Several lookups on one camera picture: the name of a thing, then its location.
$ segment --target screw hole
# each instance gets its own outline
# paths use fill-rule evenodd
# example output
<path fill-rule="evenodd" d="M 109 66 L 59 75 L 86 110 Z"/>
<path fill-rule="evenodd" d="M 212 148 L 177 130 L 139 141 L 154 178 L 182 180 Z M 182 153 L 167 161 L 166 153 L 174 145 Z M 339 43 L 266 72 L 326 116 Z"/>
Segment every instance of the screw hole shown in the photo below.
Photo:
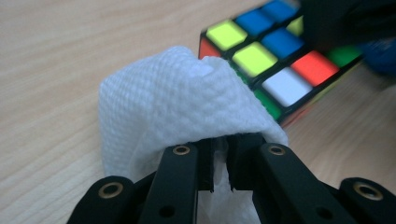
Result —
<path fill-rule="evenodd" d="M 384 198 L 381 191 L 362 182 L 356 182 L 353 189 L 366 199 L 381 201 Z"/>
<path fill-rule="evenodd" d="M 324 219 L 332 219 L 332 212 L 327 208 L 317 207 L 317 214 Z"/>
<path fill-rule="evenodd" d="M 160 209 L 160 216 L 161 217 L 172 217 L 175 214 L 176 210 L 174 206 L 164 206 Z"/>
<path fill-rule="evenodd" d="M 99 189 L 99 197 L 103 199 L 110 199 L 122 193 L 123 185 L 119 182 L 111 182 L 103 185 Z"/>
<path fill-rule="evenodd" d="M 272 154 L 277 155 L 277 156 L 283 156 L 285 155 L 286 151 L 282 147 L 270 147 L 268 149 Z"/>
<path fill-rule="evenodd" d="M 186 154 L 190 153 L 190 148 L 189 147 L 184 147 L 184 146 L 180 146 L 180 147 L 175 147 L 173 149 L 173 152 L 179 156 L 183 156 Z"/>

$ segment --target table surface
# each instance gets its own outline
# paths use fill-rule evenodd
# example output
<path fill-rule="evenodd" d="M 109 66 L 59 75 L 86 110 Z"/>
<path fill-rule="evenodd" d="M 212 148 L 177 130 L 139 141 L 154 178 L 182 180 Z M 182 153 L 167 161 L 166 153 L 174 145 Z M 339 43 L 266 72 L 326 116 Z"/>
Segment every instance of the table surface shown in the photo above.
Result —
<path fill-rule="evenodd" d="M 65 223 L 104 176 L 100 82 L 263 1 L 0 3 L 0 222 Z M 359 64 L 286 128 L 290 147 L 334 187 L 361 176 L 396 192 L 396 86 Z"/>

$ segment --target rubik's cube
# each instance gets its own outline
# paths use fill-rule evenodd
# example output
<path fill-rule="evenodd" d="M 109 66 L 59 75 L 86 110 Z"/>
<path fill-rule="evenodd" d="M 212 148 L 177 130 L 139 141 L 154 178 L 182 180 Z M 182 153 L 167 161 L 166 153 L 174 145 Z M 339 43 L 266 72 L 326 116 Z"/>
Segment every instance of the rubik's cube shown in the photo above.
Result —
<path fill-rule="evenodd" d="M 319 52 L 304 42 L 303 32 L 299 8 L 271 1 L 202 31 L 199 58 L 227 60 L 286 126 L 361 58 L 353 46 Z"/>

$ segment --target white cloth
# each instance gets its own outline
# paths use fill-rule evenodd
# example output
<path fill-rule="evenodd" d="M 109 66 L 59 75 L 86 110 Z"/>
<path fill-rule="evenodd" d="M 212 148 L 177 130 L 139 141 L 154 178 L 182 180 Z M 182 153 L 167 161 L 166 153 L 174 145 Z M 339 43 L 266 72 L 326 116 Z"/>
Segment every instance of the white cloth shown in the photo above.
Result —
<path fill-rule="evenodd" d="M 134 182 L 154 172 L 163 150 L 177 144 L 258 132 L 268 142 L 288 143 L 226 61 L 200 61 L 184 47 L 132 63 L 106 78 L 99 92 L 99 121 L 106 175 Z M 217 167 L 215 192 L 200 192 L 198 221 L 257 222 L 251 192 L 232 194 L 225 164 Z"/>

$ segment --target black object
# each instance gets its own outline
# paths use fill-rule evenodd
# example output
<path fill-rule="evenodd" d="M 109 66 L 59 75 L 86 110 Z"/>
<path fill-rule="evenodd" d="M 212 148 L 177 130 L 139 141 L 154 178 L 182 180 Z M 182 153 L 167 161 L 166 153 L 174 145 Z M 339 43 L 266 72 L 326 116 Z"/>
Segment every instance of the black object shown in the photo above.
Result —
<path fill-rule="evenodd" d="M 318 50 L 396 36 L 395 0 L 300 0 L 304 40 Z"/>
<path fill-rule="evenodd" d="M 195 223 L 197 191 L 213 190 L 213 152 L 224 149 L 217 147 L 229 150 L 232 189 L 253 190 L 261 223 L 396 223 L 396 197 L 382 186 L 348 178 L 340 189 L 332 188 L 291 149 L 266 144 L 258 133 L 169 147 L 157 172 L 137 183 L 120 176 L 101 179 L 68 223 Z"/>

